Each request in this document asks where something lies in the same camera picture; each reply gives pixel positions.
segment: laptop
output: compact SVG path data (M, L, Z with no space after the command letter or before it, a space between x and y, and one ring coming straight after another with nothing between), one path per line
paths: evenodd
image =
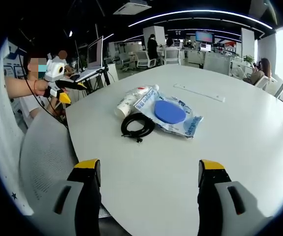
M81 82L90 76L97 74L99 70L104 69L102 65L102 47L103 36L88 45L87 48L87 68L79 74L75 82Z

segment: ceiling light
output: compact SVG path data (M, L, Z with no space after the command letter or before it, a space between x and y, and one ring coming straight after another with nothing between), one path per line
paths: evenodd
M152 17L149 17L149 18L146 18L146 19L143 19L141 21L138 21L136 23L133 23L131 25L129 25L128 27L131 27L131 26L134 26L134 25L137 25L141 22L144 22L144 21L148 21L148 20L152 20L152 19L155 19L155 18L158 18L158 17L162 17L162 16L168 16L168 15L173 15L173 14L179 14L179 13L191 13L191 12L212 12L212 13L222 13L222 14L227 14L227 15L233 15L233 16L238 16L238 17L242 17L242 18L245 18L245 19L248 19L250 21L254 21L256 23L259 23L265 27L267 27L268 29L272 30L272 27L259 21L259 20L256 20L254 18L251 18L251 17L248 17L248 16L244 16L244 15L241 15L241 14L237 14L237 13L233 13L233 12L228 12L228 11L218 11L218 10L185 10L185 11L175 11L175 12L169 12L169 13L165 13L165 14L161 14L161 15L157 15L157 16L152 16Z
M218 35L215 35L215 38L225 38L225 39L229 39L229 40L240 42L240 43L242 42L242 41L234 39L234 38L227 38L227 37L222 37L222 36L218 36Z
M107 38L110 38L113 35L114 35L114 33L110 34L108 37L105 37L103 40L106 40Z
M142 37L142 36L143 36L143 34L142 34L142 35L135 36L135 37L132 37L132 38L138 38L138 37Z
M214 29L180 29L180 30L205 30L205 31L214 31L214 32L221 32L221 33L228 33L228 34L233 34L233 35L236 35L236 36L240 36L240 34L237 34L237 33L231 33L231 32L226 32L226 31L220 31L220 30L214 30Z

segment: computer monitor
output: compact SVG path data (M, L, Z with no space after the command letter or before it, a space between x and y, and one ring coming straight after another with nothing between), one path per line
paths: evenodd
M214 42L214 34L213 33L196 31L195 36L196 36L196 41L198 41L198 42L206 42L206 43L213 43Z
M94 66L102 67L102 47L103 36L95 40L87 47L87 65L88 68Z
M201 43L200 50L204 52L211 52L211 45L206 43Z

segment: white round table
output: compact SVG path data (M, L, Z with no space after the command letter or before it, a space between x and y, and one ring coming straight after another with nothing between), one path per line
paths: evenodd
M174 88L217 94L225 102ZM125 92L158 84L203 121L193 139L155 129L138 144L121 137L113 110ZM66 110L79 161L101 160L102 204L133 236L193 236L199 227L198 161L220 162L266 216L283 205L283 103L243 81L198 68L165 65L130 76Z

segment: blue round sponge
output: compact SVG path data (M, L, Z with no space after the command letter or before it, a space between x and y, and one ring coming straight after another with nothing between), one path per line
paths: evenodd
M186 114L185 111L173 103L156 101L155 116L165 123L176 124L185 120Z

